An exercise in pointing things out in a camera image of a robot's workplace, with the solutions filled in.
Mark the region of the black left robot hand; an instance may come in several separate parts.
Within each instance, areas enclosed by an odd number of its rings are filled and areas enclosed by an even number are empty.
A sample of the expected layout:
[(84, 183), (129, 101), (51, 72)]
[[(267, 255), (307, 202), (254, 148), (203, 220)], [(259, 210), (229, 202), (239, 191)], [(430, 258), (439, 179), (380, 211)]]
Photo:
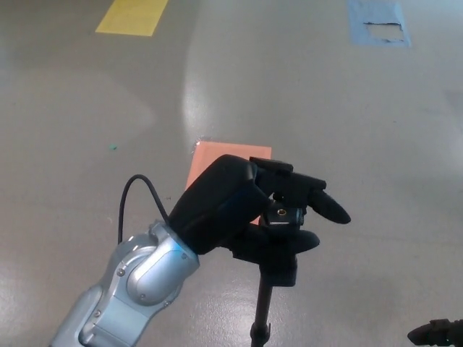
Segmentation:
[(198, 255), (245, 230), (270, 209), (275, 198), (285, 207), (306, 210), (338, 224), (351, 220), (326, 194), (324, 180), (294, 172), (279, 160), (222, 155), (193, 181), (169, 214), (168, 224)]

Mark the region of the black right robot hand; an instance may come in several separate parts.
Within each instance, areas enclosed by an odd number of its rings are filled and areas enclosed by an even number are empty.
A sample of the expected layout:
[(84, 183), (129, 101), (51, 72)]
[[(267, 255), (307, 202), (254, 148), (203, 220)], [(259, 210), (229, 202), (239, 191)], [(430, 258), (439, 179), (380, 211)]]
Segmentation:
[(415, 346), (462, 347), (462, 320), (431, 320), (407, 334)]

